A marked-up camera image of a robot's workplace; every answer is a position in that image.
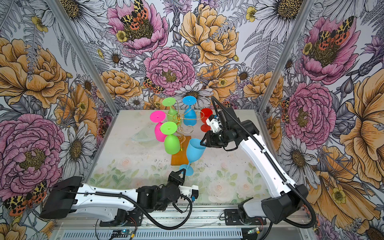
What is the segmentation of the light blue wine glass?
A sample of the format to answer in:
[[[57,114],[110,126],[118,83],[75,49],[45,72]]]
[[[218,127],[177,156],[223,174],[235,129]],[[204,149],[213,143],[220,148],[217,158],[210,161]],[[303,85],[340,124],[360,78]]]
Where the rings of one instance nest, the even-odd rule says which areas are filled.
[[[205,150],[206,150],[206,147],[201,145],[201,140],[191,139],[189,141],[187,151],[186,151],[188,164],[184,164],[180,166],[180,170],[182,169],[186,170],[185,175],[187,177],[192,176],[194,174],[194,169],[192,168],[191,164],[198,161],[204,154]]]

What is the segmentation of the red wine glass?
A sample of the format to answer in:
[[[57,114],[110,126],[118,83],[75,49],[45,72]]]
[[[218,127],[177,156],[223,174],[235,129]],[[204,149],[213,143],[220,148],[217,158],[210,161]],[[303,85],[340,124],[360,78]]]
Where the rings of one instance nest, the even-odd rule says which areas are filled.
[[[207,124],[207,120],[213,114],[213,111],[209,108],[204,108],[201,110],[201,120],[203,125],[201,126],[201,131],[206,133],[211,130],[211,127]]]

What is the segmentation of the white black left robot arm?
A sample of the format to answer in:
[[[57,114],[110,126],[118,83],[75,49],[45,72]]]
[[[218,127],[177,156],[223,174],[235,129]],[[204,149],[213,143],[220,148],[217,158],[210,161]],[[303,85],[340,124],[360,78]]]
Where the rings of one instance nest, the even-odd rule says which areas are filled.
[[[154,211],[165,211],[180,198],[194,202],[199,196],[199,188],[183,185],[185,172],[171,172],[165,185],[130,190],[99,188],[83,183],[81,177],[71,177],[52,187],[40,218],[63,219],[69,214],[77,214],[112,222],[119,211],[138,210],[148,215]]]

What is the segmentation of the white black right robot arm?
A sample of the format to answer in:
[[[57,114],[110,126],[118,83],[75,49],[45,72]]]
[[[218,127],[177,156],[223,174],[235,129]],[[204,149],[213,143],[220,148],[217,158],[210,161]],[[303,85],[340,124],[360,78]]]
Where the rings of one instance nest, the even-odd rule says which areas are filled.
[[[304,205],[309,191],[283,170],[268,150],[256,125],[250,120],[241,121],[232,108],[217,111],[208,117],[206,124],[211,129],[205,133],[201,145],[228,152],[228,145],[235,144],[235,150],[242,150],[252,160],[268,188],[269,198],[260,201],[251,198],[239,204],[241,220],[264,217],[273,224],[285,221],[302,228],[303,224],[294,223],[288,217]]]

